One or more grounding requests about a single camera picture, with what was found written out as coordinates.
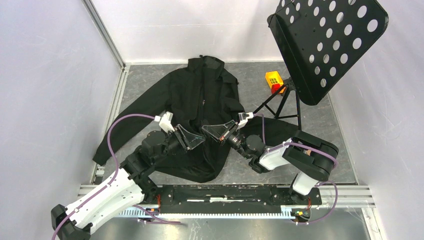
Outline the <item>black zip jacket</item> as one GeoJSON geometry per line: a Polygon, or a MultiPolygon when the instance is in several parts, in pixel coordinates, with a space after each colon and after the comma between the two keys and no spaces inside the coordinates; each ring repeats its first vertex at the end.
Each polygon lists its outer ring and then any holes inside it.
{"type": "MultiPolygon", "coordinates": [[[[224,62],[213,56],[191,58],[186,67],[171,71],[123,109],[111,135],[99,144],[93,161],[104,165],[111,151],[123,147],[162,112],[173,113],[174,125],[199,134],[202,125],[237,120],[243,111],[238,80],[225,69],[224,62]]],[[[208,138],[186,154],[162,161],[156,170],[193,182],[209,182],[223,169],[230,150],[228,145],[208,138]]]]}

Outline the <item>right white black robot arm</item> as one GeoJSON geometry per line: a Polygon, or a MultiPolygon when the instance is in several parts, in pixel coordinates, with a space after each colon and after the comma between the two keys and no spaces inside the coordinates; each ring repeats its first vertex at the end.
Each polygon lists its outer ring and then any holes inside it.
{"type": "Polygon", "coordinates": [[[339,149],[332,143],[301,130],[274,147],[267,147],[258,135],[244,137],[241,126],[231,120],[220,125],[203,125],[203,133],[222,145],[228,145],[245,159],[257,173],[267,173],[278,167],[292,165],[300,172],[289,189],[289,199],[302,204],[320,183],[329,180],[338,165],[339,149]]]}

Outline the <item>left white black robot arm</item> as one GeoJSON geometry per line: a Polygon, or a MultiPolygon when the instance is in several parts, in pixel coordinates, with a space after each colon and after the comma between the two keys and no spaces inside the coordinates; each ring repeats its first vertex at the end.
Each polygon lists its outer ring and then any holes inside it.
{"type": "Polygon", "coordinates": [[[52,239],[88,240],[100,226],[127,208],[153,203],[158,186],[149,176],[156,166],[170,157],[185,155],[205,140],[203,135],[179,124],[168,132],[150,132],[105,181],[79,200],[67,206],[58,204],[51,210],[52,239]]]}

